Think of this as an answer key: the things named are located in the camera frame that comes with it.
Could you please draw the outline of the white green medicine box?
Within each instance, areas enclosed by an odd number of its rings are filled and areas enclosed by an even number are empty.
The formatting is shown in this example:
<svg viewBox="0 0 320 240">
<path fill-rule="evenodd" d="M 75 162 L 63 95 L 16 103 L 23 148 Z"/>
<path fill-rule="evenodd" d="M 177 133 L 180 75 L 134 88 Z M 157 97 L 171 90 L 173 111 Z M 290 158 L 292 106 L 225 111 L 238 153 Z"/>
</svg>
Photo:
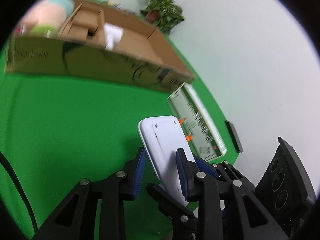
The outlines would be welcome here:
<svg viewBox="0 0 320 240">
<path fill-rule="evenodd" d="M 192 85 L 183 83 L 167 103 L 199 158 L 210 162 L 227 153 L 220 132 Z"/>
</svg>

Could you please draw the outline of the white plastic device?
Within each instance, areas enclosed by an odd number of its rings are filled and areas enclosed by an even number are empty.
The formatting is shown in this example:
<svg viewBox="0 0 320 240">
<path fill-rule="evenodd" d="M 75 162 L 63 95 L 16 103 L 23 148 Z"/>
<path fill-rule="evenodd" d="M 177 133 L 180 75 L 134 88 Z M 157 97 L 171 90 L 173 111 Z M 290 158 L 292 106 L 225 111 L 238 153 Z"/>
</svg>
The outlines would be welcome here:
<svg viewBox="0 0 320 240">
<path fill-rule="evenodd" d="M 195 159 L 178 119 L 172 115 L 145 118 L 138 123 L 138 132 L 160 187 L 187 206 L 178 175 L 176 151 L 182 148 L 189 161 Z"/>
</svg>

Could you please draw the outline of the white hair dryer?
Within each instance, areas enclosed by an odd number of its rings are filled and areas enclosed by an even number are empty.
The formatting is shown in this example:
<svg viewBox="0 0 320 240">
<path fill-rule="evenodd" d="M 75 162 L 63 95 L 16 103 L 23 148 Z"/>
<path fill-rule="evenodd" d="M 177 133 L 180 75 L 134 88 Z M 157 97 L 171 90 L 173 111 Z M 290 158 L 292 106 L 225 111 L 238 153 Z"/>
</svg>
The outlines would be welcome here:
<svg viewBox="0 0 320 240">
<path fill-rule="evenodd" d="M 117 25 L 105 23 L 104 33 L 106 39 L 106 49 L 113 50 L 114 47 L 121 41 L 124 29 Z"/>
</svg>

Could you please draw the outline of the pink teal plush toy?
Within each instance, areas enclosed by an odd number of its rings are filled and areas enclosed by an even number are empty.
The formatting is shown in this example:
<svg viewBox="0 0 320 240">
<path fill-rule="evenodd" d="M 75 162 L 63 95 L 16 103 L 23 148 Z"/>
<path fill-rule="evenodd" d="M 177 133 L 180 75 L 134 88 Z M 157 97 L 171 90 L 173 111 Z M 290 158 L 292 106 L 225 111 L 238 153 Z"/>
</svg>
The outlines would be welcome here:
<svg viewBox="0 0 320 240">
<path fill-rule="evenodd" d="M 14 35 L 56 35 L 75 8 L 73 0 L 39 0 L 23 15 Z"/>
</svg>

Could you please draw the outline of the black object at table edge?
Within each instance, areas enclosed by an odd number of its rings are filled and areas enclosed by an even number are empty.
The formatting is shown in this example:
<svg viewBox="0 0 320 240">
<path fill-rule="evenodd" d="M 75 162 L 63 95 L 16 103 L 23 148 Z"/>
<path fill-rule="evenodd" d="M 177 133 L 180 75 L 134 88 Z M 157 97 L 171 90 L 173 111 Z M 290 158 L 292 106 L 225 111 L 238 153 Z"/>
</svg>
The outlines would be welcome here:
<svg viewBox="0 0 320 240">
<path fill-rule="evenodd" d="M 232 139 L 232 142 L 233 142 L 233 145 L 234 145 L 236 151 L 238 153 L 243 153 L 244 149 L 242 147 L 242 144 L 241 144 L 241 141 L 240 141 L 240 138 L 238 136 L 238 133 L 236 131 L 235 126 L 228 120 L 225 121 L 225 124 L 228 129 L 229 135 L 231 136 L 231 139 Z"/>
</svg>

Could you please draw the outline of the green table cloth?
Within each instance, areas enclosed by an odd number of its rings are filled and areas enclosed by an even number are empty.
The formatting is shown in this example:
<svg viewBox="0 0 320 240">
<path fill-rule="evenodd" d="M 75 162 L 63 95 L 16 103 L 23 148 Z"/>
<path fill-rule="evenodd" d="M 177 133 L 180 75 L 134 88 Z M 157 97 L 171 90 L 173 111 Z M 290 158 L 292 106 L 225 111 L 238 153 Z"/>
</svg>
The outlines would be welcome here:
<svg viewBox="0 0 320 240">
<path fill-rule="evenodd" d="M 1 152 L 17 174 L 40 227 L 80 179 L 104 179 L 136 155 L 142 146 L 140 120 L 169 115 L 171 110 L 168 95 L 155 90 L 67 76 L 5 74 L 5 47 Z M 221 159 L 234 164 L 239 154 L 225 115 L 199 75 L 192 85 L 228 148 Z M 145 191 L 148 183 L 156 182 L 147 162 L 141 193 L 135 202 L 125 203 L 127 239 L 161 239 L 171 229 Z M 31 239 L 28 211 L 2 166 L 1 200 L 22 232 L 13 239 Z"/>
</svg>

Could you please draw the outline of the large open cardboard tray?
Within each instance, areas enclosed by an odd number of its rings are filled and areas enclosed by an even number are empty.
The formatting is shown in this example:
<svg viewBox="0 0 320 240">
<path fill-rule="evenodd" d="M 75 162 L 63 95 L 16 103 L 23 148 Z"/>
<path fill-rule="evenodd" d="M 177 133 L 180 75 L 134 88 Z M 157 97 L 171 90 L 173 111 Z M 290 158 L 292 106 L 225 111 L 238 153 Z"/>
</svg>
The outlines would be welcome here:
<svg viewBox="0 0 320 240">
<path fill-rule="evenodd" d="M 89 0 L 75 9 L 56 35 L 13 35 L 6 73 L 64 75 L 145 87 L 166 93 L 195 75 L 165 36 L 135 15 Z M 124 29 L 113 50 L 106 49 L 104 24 Z"/>
</svg>

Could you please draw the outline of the right potted green plant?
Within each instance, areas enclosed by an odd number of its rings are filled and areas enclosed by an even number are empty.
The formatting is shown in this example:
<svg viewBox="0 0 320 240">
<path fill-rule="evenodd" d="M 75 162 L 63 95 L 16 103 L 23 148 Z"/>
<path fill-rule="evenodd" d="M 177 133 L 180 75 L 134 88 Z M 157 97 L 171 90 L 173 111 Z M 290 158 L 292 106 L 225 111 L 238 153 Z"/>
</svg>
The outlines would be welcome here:
<svg viewBox="0 0 320 240">
<path fill-rule="evenodd" d="M 156 26 L 168 36 L 180 23 L 185 21 L 183 9 L 174 0 L 144 0 L 145 9 L 140 9 L 144 20 Z"/>
</svg>

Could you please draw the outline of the colourful tissue packet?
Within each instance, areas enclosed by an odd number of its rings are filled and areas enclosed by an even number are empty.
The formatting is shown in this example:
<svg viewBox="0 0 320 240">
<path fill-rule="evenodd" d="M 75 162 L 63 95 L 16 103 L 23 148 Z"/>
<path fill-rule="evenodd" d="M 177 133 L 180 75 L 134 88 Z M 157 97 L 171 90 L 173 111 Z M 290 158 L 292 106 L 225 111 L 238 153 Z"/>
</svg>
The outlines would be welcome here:
<svg viewBox="0 0 320 240">
<path fill-rule="evenodd" d="M 118 10 L 126 15 L 136 15 L 137 14 L 135 11 L 132 11 L 132 10 L 129 10 L 126 8 L 118 8 Z"/>
</svg>

